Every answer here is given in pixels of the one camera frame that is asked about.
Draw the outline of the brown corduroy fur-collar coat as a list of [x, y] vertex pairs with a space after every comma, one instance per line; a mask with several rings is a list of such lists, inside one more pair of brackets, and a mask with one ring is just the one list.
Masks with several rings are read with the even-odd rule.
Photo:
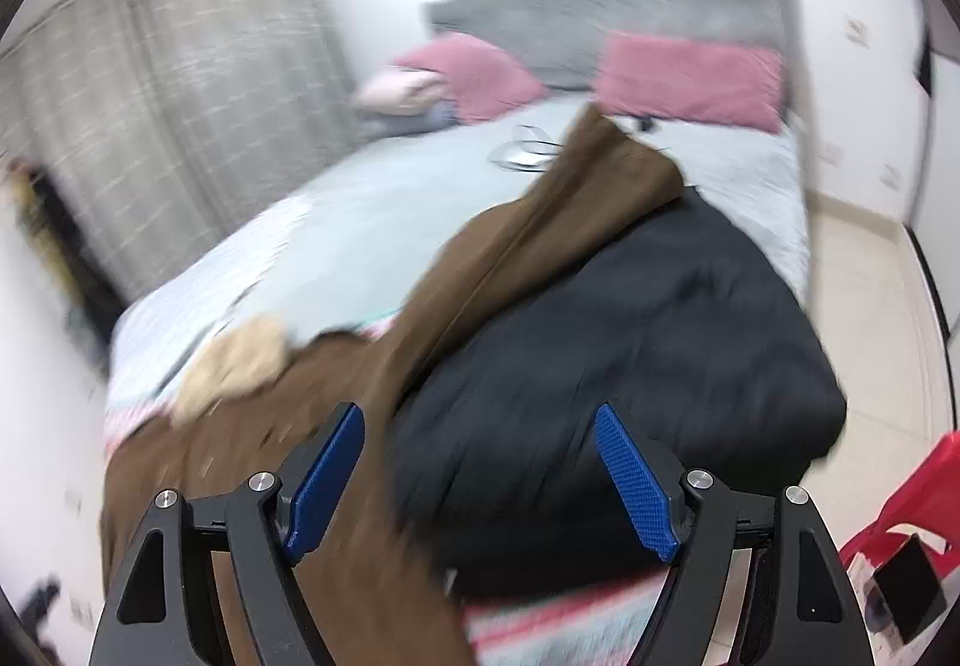
[[151, 419], [130, 435], [104, 481], [104, 574], [117, 574], [156, 492], [235, 489], [277, 469], [337, 404], [352, 401], [364, 412], [363, 455], [319, 551], [296, 570], [309, 611], [340, 664], [472, 663], [459, 613], [397, 523], [386, 468], [394, 412], [443, 352], [682, 191], [669, 157], [586, 107], [562, 156], [526, 195], [478, 214], [449, 240], [381, 338], [321, 334], [265, 390], [182, 427]]

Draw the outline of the dark clothes on rack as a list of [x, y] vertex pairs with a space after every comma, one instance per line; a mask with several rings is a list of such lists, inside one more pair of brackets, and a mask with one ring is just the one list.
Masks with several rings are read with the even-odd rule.
[[13, 201], [16, 224], [65, 301], [65, 331], [105, 377], [112, 333], [127, 302], [39, 164], [13, 157], [2, 169], [2, 185]]

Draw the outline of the black phone on chair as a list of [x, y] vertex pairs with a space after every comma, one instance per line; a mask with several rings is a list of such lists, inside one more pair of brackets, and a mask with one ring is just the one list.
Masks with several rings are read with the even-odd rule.
[[918, 535], [875, 570], [874, 583], [903, 643], [918, 638], [947, 611], [946, 595]]

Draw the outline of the red plastic chair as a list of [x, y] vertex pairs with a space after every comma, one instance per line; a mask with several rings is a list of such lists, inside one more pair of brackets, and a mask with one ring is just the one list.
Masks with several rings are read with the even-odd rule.
[[[890, 622], [874, 572], [911, 535], [939, 577], [947, 611], [910, 643]], [[877, 664], [955, 664], [958, 661], [958, 435], [950, 432], [893, 492], [878, 517], [841, 549]]]

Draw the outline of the patterned knit bed blanket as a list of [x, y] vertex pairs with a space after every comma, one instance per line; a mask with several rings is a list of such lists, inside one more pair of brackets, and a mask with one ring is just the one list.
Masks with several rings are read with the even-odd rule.
[[[267, 395], [304, 356], [272, 317], [245, 320], [184, 354], [167, 374], [171, 380], [157, 385], [133, 381], [146, 367], [143, 357], [117, 357], [125, 372], [107, 393], [108, 455], [151, 419], [185, 425], [210, 416], [231, 396]], [[472, 604], [467, 638], [483, 664], [625, 664], [664, 583], [664, 572], [652, 570], [555, 598]]]

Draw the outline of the black puffer jacket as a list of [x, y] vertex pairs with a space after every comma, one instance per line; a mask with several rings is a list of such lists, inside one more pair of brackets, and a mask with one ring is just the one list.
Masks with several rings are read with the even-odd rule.
[[602, 404], [765, 496], [830, 453], [848, 409], [794, 292], [686, 190], [483, 323], [398, 405], [398, 518], [459, 595], [558, 593], [651, 565], [597, 453]]

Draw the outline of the light blue bed sheet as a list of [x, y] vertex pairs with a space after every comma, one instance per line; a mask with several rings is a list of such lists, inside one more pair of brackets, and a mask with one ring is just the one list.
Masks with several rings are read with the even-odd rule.
[[[391, 315], [443, 245], [473, 216], [523, 195], [524, 161], [562, 139], [587, 95], [558, 95], [493, 122], [364, 146], [250, 223], [177, 278], [140, 299], [112, 341], [104, 412], [127, 419], [169, 400], [190, 354], [210, 336], [274, 315], [295, 344], [327, 329]], [[747, 232], [797, 297], [809, 292], [809, 228], [800, 144], [776, 133], [659, 120], [619, 127], [669, 156], [685, 182]]]

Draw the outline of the grey dotted curtain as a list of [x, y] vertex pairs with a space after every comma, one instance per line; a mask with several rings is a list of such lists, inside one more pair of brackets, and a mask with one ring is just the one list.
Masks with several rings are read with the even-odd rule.
[[359, 148], [325, 0], [60, 0], [2, 56], [2, 146], [135, 301]]

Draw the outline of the folded pink and grey quilts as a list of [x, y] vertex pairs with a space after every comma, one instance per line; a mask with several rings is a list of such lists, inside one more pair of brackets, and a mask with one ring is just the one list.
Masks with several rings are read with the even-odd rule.
[[416, 136], [457, 125], [448, 81], [436, 71], [387, 67], [353, 94], [352, 106], [371, 139]]

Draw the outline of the pink pillow near window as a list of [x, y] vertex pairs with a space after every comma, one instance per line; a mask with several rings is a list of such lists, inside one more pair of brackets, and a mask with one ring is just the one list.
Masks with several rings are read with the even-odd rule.
[[448, 84], [455, 117], [478, 125], [544, 99], [547, 88], [521, 61], [500, 47], [462, 32], [444, 32], [398, 56], [409, 70], [439, 73]]

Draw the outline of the grey padded headboard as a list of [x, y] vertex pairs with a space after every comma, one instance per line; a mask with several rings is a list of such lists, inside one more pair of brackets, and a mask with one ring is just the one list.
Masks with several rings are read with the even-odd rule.
[[796, 53], [794, 0], [439, 0], [423, 14], [433, 34], [496, 45], [557, 91], [589, 88], [610, 31]]

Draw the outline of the pink pillow near wall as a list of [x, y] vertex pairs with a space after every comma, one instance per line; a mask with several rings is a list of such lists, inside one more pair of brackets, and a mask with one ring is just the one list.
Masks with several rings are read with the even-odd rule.
[[612, 32], [596, 83], [613, 115], [781, 130], [784, 61], [763, 47]]

